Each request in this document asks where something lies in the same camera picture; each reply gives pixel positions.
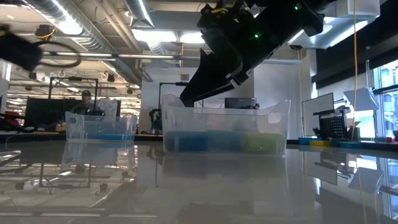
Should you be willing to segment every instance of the clear plastic bin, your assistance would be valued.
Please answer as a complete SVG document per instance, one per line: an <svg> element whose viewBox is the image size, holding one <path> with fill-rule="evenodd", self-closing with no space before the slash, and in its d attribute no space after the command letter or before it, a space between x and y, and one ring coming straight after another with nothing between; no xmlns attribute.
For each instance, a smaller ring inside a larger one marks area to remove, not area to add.
<svg viewBox="0 0 398 224"><path fill-rule="evenodd" d="M110 119L105 116L65 113L67 140L132 141L136 133L137 116Z"/></svg>
<svg viewBox="0 0 398 224"><path fill-rule="evenodd" d="M162 97L164 148L169 152L284 154L290 100L261 110L186 108Z"/></svg>

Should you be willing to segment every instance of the computer monitor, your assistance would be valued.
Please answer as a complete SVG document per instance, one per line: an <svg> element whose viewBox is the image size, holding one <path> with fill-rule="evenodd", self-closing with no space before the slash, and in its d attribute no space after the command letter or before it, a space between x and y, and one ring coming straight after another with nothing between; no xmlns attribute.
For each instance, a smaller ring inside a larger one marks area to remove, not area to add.
<svg viewBox="0 0 398 224"><path fill-rule="evenodd" d="M257 98L225 98L225 108L229 109L246 109L251 106L254 107L257 103Z"/></svg>

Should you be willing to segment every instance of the glossy table surface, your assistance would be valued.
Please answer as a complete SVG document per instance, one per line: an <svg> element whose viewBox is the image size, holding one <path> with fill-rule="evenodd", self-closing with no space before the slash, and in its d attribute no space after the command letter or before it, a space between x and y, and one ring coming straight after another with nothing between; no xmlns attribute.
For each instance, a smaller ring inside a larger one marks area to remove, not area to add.
<svg viewBox="0 0 398 224"><path fill-rule="evenodd" d="M1 223L395 223L398 153L163 152L161 142L0 147Z"/></svg>

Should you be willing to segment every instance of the man with cap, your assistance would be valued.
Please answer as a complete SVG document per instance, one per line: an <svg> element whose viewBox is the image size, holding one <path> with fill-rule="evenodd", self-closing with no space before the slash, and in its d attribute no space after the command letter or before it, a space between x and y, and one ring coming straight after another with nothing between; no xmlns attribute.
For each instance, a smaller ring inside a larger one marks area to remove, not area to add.
<svg viewBox="0 0 398 224"><path fill-rule="evenodd" d="M81 103L77 104L70 110L71 113L75 114L87 114L89 112L94 111L94 105L90 103L91 100L91 93L88 90L84 90L81 93ZM99 107L95 107L96 111L100 111L101 109Z"/></svg>

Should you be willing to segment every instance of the robotic arm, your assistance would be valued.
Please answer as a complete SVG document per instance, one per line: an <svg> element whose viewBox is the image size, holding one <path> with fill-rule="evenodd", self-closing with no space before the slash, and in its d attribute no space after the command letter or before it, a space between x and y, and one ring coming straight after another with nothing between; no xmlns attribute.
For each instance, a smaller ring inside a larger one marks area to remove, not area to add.
<svg viewBox="0 0 398 224"><path fill-rule="evenodd" d="M185 106L240 86L248 74L300 30L323 31L324 14L336 0L236 0L232 7L208 4L197 24L212 50L200 50L200 66L180 95ZM254 17L246 8L264 7Z"/></svg>

